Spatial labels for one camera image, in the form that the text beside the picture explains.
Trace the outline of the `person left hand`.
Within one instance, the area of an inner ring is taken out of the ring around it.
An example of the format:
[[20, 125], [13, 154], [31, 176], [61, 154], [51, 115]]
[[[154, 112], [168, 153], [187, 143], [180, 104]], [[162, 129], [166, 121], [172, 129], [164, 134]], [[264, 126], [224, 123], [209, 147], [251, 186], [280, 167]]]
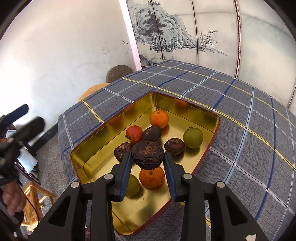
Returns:
[[16, 212], [23, 211], [26, 205], [26, 197], [16, 181], [5, 185], [2, 195], [8, 214], [14, 216]]

